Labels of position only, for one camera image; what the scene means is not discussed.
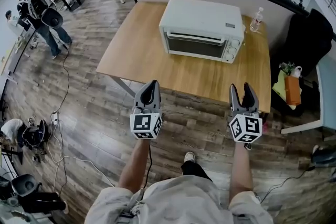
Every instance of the chair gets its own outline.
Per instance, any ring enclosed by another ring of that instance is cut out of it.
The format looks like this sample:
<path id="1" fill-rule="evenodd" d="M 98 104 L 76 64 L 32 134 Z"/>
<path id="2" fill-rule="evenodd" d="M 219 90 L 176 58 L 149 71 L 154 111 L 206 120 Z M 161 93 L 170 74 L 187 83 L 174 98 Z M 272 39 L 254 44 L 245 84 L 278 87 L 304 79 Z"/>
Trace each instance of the chair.
<path id="1" fill-rule="evenodd" d="M 333 30 L 328 20 L 317 10 L 312 9 L 305 17 L 293 15 L 290 20 L 288 35 L 285 44 L 271 57 L 271 85 L 278 81 L 279 64 L 291 62 L 302 67 L 302 77 L 307 76 L 317 65 L 320 59 L 331 49 Z M 305 90 L 303 79 L 299 79 L 302 89 L 301 101 L 295 110 L 287 106 L 285 101 L 273 90 L 271 106 L 283 114 L 300 116 L 304 111 Z"/>

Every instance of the oven window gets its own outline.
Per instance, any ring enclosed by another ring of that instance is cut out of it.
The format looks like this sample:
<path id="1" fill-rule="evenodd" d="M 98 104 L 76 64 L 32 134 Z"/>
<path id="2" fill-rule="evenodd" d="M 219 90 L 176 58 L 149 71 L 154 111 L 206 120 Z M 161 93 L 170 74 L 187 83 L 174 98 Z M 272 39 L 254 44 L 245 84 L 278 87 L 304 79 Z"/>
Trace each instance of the oven window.
<path id="1" fill-rule="evenodd" d="M 169 38 L 166 35 L 169 50 L 187 52 L 189 54 L 207 55 L 221 58 L 227 41 L 221 45 L 213 45 L 203 42 L 195 42 L 194 40 Z"/>

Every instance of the white shirt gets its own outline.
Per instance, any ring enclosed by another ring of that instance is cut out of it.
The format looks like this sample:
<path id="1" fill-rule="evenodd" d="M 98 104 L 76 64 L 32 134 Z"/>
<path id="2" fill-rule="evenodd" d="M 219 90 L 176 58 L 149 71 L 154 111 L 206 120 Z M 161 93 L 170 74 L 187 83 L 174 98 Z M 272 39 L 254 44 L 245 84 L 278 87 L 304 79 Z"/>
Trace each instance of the white shirt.
<path id="1" fill-rule="evenodd" d="M 23 121 L 19 119 L 12 119 L 7 121 L 2 127 L 1 131 L 5 134 L 6 139 L 10 140 L 12 143 L 15 142 L 17 137 L 17 130 L 22 126 Z"/>
<path id="2" fill-rule="evenodd" d="M 146 190 L 141 201 L 136 201 L 138 198 L 139 192 L 133 195 L 124 188 L 103 189 L 90 208 L 85 224 L 273 223 L 252 191 L 236 195 L 225 210 L 216 185 L 209 179 L 193 175 L 155 183 Z M 119 217 L 128 208 L 135 217 Z"/>
<path id="3" fill-rule="evenodd" d="M 24 30 L 24 28 L 18 24 L 18 18 L 12 16 L 10 20 L 7 21 L 8 27 L 10 30 L 16 35 L 20 36 Z"/>

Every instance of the bottle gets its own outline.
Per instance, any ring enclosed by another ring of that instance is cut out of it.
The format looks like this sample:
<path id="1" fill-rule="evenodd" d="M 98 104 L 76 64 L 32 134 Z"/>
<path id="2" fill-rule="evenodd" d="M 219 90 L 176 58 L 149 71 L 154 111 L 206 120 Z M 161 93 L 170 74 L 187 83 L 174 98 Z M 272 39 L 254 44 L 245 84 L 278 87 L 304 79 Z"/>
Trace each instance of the bottle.
<path id="1" fill-rule="evenodd" d="M 262 21 L 262 18 L 263 18 L 262 14 L 261 14 L 263 12 L 263 10 L 264 9 L 262 7 L 259 8 L 259 11 L 256 13 L 256 15 L 254 16 L 254 18 L 253 18 L 253 20 L 250 24 L 250 30 L 252 32 L 258 31 L 259 25 L 260 25 L 260 23 Z"/>

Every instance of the oven knob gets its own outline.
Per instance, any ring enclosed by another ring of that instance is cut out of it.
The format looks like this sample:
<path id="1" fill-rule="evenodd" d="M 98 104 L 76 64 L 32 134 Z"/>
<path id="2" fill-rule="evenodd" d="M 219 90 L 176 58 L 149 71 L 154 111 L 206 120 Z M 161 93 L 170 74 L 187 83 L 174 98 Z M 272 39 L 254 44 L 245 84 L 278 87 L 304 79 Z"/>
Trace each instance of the oven knob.
<path id="1" fill-rule="evenodd" d="M 235 53 L 237 52 L 237 49 L 236 49 L 236 48 L 229 48 L 229 49 L 227 50 L 227 52 L 228 52 L 229 54 L 235 54 Z"/>
<path id="2" fill-rule="evenodd" d="M 231 41 L 231 46 L 234 47 L 234 48 L 238 48 L 240 45 L 240 41 L 239 40 L 236 40 L 236 39 L 233 39 Z"/>
<path id="3" fill-rule="evenodd" d="M 232 54 L 227 54 L 227 55 L 226 55 L 226 60 L 227 60 L 227 61 L 232 60 L 233 58 L 235 58 L 235 57 L 234 57 L 234 55 L 232 55 Z"/>

